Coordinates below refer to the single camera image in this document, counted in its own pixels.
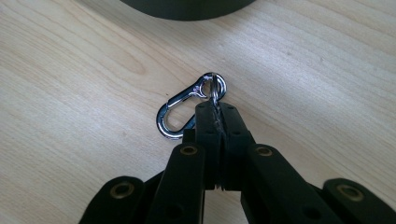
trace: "wooden table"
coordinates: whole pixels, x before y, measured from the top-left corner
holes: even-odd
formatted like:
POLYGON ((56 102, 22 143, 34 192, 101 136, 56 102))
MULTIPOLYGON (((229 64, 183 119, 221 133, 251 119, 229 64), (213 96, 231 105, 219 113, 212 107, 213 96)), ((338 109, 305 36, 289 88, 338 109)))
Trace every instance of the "wooden table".
MULTIPOLYGON (((0 63, 0 223, 77 223, 108 180, 159 173, 180 141, 156 113, 208 71, 306 181, 349 178, 396 208, 393 0, 259 0, 193 22, 116 0, 3 0, 0 63)), ((206 194, 205 223, 246 222, 238 193, 206 194)))

